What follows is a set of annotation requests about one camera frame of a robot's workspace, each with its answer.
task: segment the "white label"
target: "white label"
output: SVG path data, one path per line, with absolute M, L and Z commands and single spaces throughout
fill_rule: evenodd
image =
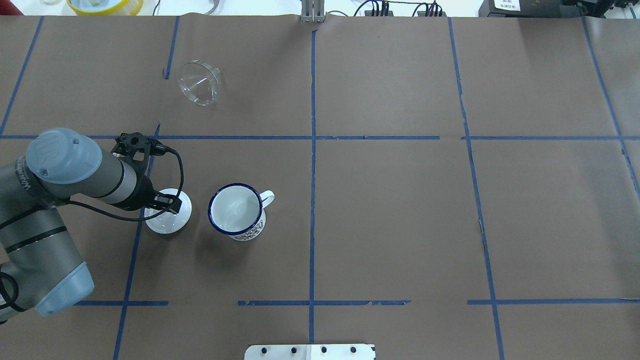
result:
M 509 10 L 511 12 L 520 11 L 520 0 L 493 0 L 497 9 Z

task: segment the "gray robot arm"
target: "gray robot arm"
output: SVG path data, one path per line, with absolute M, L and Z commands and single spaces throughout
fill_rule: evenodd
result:
M 56 128 L 31 142 L 26 156 L 0 167 L 0 243 L 10 261 L 0 264 L 0 323 L 34 307 L 49 316 L 94 288 L 57 206 L 82 193 L 125 210 L 177 213 L 180 200 L 153 189 L 144 176 L 148 157 L 172 149 L 142 134 L 116 138 L 112 155 L 92 139 Z M 145 159 L 134 160 L 142 152 Z

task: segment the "yellow container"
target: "yellow container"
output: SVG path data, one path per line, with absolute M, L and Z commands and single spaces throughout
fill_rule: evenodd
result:
M 137 15 L 143 0 L 102 0 L 93 5 L 88 0 L 67 0 L 78 15 Z

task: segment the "white plate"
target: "white plate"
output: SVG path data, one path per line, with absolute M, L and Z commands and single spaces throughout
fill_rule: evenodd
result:
M 169 188 L 160 190 L 160 192 L 175 195 L 178 193 L 178 189 Z M 149 229 L 158 234 L 171 234 L 182 229 L 191 217 L 191 199 L 184 192 L 180 192 L 180 200 L 182 200 L 182 206 L 176 215 L 167 211 L 156 218 L 145 221 Z M 156 209 L 145 209 L 145 217 L 150 217 L 158 212 L 159 210 Z

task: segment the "white enamel mug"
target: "white enamel mug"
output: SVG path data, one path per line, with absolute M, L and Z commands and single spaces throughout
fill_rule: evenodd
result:
M 247 184 L 226 185 L 209 201 L 209 221 L 216 230 L 233 240 L 251 240 L 264 229 L 267 221 L 264 208 L 274 198 L 270 190 L 258 194 Z

